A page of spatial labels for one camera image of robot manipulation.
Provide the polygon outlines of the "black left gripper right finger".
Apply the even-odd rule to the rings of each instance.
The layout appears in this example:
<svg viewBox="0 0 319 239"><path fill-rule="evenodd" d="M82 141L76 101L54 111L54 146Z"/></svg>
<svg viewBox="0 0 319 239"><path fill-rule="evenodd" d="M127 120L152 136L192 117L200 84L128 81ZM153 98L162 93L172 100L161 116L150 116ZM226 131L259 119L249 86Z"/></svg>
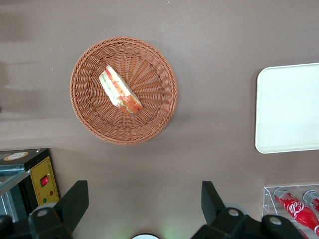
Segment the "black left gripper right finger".
<svg viewBox="0 0 319 239"><path fill-rule="evenodd" d="M237 208L226 207L211 181L202 182L201 208L206 220L193 239L243 239L246 216Z"/></svg>

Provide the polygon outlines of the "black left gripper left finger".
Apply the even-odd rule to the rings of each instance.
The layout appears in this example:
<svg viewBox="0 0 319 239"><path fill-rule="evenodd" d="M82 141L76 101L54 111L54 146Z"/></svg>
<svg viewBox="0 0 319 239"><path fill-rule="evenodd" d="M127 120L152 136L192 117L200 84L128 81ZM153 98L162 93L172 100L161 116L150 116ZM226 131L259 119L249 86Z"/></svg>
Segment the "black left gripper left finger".
<svg viewBox="0 0 319 239"><path fill-rule="evenodd" d="M33 211L28 224L33 239L71 239L89 206L88 182L77 181L53 206Z"/></svg>

